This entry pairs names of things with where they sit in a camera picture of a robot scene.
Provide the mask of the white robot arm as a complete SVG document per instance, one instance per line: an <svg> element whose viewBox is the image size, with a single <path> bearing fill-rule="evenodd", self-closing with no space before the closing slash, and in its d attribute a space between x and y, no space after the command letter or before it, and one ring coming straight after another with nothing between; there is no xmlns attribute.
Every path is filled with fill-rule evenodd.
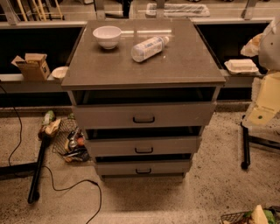
<svg viewBox="0 0 280 224"><path fill-rule="evenodd" d="M260 66L268 70L246 115L250 123L264 125L280 111L280 17L274 17L262 33L241 49L241 54L257 55Z"/></svg>

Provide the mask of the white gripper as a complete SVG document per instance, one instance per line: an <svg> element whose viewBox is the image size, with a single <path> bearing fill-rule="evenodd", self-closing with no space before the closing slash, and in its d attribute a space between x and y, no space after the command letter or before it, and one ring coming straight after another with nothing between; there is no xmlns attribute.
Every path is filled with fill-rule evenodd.
<svg viewBox="0 0 280 224"><path fill-rule="evenodd" d="M259 54L262 34L254 36L242 49L241 55L254 57ZM256 125L268 123L280 111L280 72L269 73L262 79L254 78L252 103L247 120Z"/></svg>

